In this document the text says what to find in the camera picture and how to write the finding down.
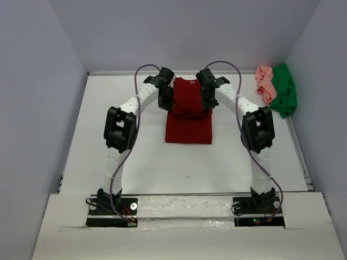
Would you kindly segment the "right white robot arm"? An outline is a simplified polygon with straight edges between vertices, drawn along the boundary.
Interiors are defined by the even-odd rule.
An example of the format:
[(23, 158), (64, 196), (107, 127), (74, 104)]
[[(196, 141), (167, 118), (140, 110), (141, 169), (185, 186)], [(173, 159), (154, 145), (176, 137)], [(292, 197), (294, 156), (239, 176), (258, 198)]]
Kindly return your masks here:
[(259, 107), (234, 89), (225, 77), (216, 78), (206, 68), (196, 74), (202, 89), (204, 109), (211, 110), (223, 103), (235, 115), (241, 135), (241, 143), (250, 156), (252, 183), (250, 196), (235, 197), (232, 213), (236, 216), (249, 214), (275, 214), (280, 211), (282, 196), (276, 191), (281, 187), (269, 172), (269, 156), (275, 137), (272, 111)]

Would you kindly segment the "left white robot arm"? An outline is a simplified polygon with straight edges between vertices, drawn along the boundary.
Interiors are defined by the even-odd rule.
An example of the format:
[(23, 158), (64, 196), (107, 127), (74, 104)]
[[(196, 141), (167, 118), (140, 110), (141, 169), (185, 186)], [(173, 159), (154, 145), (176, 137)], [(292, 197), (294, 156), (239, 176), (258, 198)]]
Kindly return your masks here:
[(121, 178), (125, 161), (130, 156), (138, 137), (141, 114), (154, 101), (158, 107), (169, 110), (174, 106), (174, 91), (171, 85), (174, 72), (161, 68), (156, 76), (148, 76), (141, 87), (134, 75), (135, 95), (119, 107), (107, 111), (104, 139), (107, 147), (107, 161), (101, 188), (97, 191), (97, 202), (105, 212), (125, 216), (118, 211), (121, 205)]

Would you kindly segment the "red t-shirt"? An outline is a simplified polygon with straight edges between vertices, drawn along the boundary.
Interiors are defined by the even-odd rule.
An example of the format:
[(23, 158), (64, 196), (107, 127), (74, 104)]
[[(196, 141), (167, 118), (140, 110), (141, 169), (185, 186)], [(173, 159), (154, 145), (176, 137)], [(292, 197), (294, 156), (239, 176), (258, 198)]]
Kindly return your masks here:
[(165, 142), (211, 145), (212, 111), (202, 107), (199, 81), (176, 78), (173, 97), (175, 105), (167, 114)]

